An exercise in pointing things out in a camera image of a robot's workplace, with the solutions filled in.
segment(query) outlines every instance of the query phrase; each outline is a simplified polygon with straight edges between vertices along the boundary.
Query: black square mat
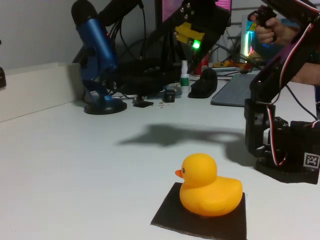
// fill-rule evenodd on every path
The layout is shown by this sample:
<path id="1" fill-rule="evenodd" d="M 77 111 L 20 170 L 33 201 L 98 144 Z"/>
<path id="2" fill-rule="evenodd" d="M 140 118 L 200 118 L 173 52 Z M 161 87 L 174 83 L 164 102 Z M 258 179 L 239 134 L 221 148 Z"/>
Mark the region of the black square mat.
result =
<path id="1" fill-rule="evenodd" d="M 203 239 L 246 240 L 245 194 L 238 207 L 227 215 L 201 217 L 189 212 L 179 197 L 181 183 L 175 183 L 155 214 L 151 225 Z"/>

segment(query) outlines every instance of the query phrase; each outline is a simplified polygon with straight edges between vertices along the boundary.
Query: green led light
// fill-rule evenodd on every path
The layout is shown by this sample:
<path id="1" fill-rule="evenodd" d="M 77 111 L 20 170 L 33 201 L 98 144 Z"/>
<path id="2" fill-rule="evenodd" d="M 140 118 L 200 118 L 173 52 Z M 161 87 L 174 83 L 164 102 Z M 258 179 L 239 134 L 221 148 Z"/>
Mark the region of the green led light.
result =
<path id="1" fill-rule="evenodd" d="M 194 43 L 193 43 L 192 47 L 194 49 L 198 49 L 198 48 L 200 48 L 200 44 L 201 44 L 200 41 L 194 40 Z"/>

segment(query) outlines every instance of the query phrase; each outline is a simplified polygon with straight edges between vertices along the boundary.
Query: rubber duck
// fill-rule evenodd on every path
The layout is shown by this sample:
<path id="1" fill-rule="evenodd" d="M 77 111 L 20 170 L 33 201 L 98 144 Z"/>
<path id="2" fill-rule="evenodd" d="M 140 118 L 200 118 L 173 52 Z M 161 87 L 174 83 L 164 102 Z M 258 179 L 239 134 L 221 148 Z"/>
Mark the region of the rubber duck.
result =
<path id="1" fill-rule="evenodd" d="M 203 217 L 218 217 L 232 212 L 243 197 L 242 183 L 217 176 L 216 161 L 204 153 L 188 156 L 175 174 L 184 179 L 180 188 L 182 205 Z"/>

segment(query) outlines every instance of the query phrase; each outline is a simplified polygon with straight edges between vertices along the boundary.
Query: white cable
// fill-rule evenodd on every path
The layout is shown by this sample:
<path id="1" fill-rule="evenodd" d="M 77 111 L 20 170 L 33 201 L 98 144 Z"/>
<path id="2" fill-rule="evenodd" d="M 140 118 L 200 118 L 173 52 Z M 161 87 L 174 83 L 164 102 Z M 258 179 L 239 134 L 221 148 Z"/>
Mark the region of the white cable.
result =
<path id="1" fill-rule="evenodd" d="M 271 153 L 272 153 L 272 158 L 273 162 L 276 166 L 278 166 L 277 158 L 276 158 L 276 153 L 275 153 L 275 148 L 274 148 L 274 122 L 272 121 L 271 117 L 271 110 L 268 106 L 266 106 L 266 111 L 268 112 L 269 116 L 269 124 L 270 124 L 270 145 L 271 145 Z"/>
<path id="2" fill-rule="evenodd" d="M 304 39 L 304 37 L 305 37 L 305 35 L 306 35 L 307 31 L 309 30 L 309 28 L 310 28 L 311 25 L 312 25 L 312 24 L 310 23 L 310 24 L 306 27 L 306 29 L 304 30 L 304 33 L 302 34 L 302 36 L 300 37 L 300 39 L 299 39 L 299 41 L 296 43 L 296 45 L 293 47 L 293 49 L 291 50 L 291 52 L 289 53 L 288 57 L 286 58 L 286 60 L 285 60 L 285 62 L 284 62 L 284 64 L 283 64 L 283 68 L 282 68 L 281 73 L 280 73 L 280 81 L 279 81 L 279 86 L 280 86 L 280 88 L 281 88 L 281 86 L 282 86 L 282 80 L 283 80 L 283 77 L 284 77 L 284 73 L 285 73 L 287 64 L 288 64 L 288 62 L 289 62 L 292 54 L 295 52 L 296 48 L 300 45 L 301 41 Z"/>
<path id="3" fill-rule="evenodd" d="M 287 159 L 287 155 L 288 153 L 285 154 L 282 162 L 280 162 L 280 164 L 277 161 L 277 157 L 276 157 L 276 150 L 275 150 L 275 146 L 274 146 L 274 122 L 272 120 L 272 115 L 271 115 L 271 109 L 269 108 L 269 106 L 266 106 L 266 111 L 268 112 L 268 116 L 269 116 L 269 124 L 270 124 L 270 146 L 271 146 L 271 153 L 272 153 L 272 158 L 273 158 L 273 162 L 276 166 L 282 166 L 283 163 L 286 161 Z"/>
<path id="4" fill-rule="evenodd" d="M 296 0 L 296 1 L 297 1 L 298 3 L 300 3 L 300 4 L 302 4 L 302 5 L 305 5 L 308 9 L 310 9 L 310 10 L 312 10 L 312 11 L 314 11 L 314 12 L 319 13 L 319 10 L 318 10 L 317 8 L 308 5 L 308 4 L 306 4 L 305 2 L 303 2 L 303 1 L 300 1 L 300 0 Z"/>
<path id="5" fill-rule="evenodd" d="M 312 123 L 311 128 L 313 129 L 313 128 L 315 127 L 315 125 L 316 125 L 317 123 L 319 123 L 319 122 L 320 122 L 320 120 L 314 121 L 314 122 Z"/>
<path id="6" fill-rule="evenodd" d="M 271 103 L 267 103 L 267 102 L 257 102 L 257 103 L 266 104 L 266 105 L 269 105 L 269 106 L 270 106 L 270 105 L 274 105 L 274 104 L 279 100 L 280 94 L 281 94 L 282 80 L 283 80 L 283 77 L 284 77 L 285 70 L 286 70 L 286 68 L 287 68 L 287 64 L 289 63 L 290 58 L 291 58 L 292 54 L 295 52 L 296 48 L 300 45 L 301 41 L 304 39 L 304 37 L 305 37 L 305 35 L 306 35 L 307 31 L 309 30 L 309 28 L 310 28 L 311 25 L 312 25 L 312 24 L 310 23 L 310 24 L 308 25 L 308 27 L 306 27 L 306 29 L 304 30 L 302 36 L 300 37 L 300 39 L 298 40 L 298 42 L 296 43 L 296 45 L 293 47 L 293 49 L 291 50 L 291 52 L 289 53 L 288 57 L 286 58 L 286 60 L 285 60 L 285 62 L 284 62 L 284 64 L 283 64 L 283 67 L 282 67 L 282 70 L 281 70 L 281 73 L 280 73 L 280 80 L 279 80 L 279 89 L 280 89 L 280 90 L 279 90 L 279 93 L 277 94 L 276 99 L 275 99 L 273 102 L 271 102 Z"/>

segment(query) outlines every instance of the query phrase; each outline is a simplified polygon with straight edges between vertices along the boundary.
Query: computer monitor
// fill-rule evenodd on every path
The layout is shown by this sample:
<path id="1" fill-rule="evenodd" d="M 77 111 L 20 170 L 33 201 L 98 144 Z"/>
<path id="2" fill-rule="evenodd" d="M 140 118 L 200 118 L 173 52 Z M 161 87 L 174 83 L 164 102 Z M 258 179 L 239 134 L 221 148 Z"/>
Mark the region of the computer monitor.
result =
<path id="1" fill-rule="evenodd" d="M 162 24 L 162 22 L 164 22 L 168 17 L 170 17 L 171 14 L 173 14 L 181 6 L 182 2 L 183 0 L 154 0 L 156 27 L 159 27 Z M 230 26 L 232 0 L 218 0 L 215 4 L 230 12 L 230 19 L 229 19 L 229 26 Z"/>

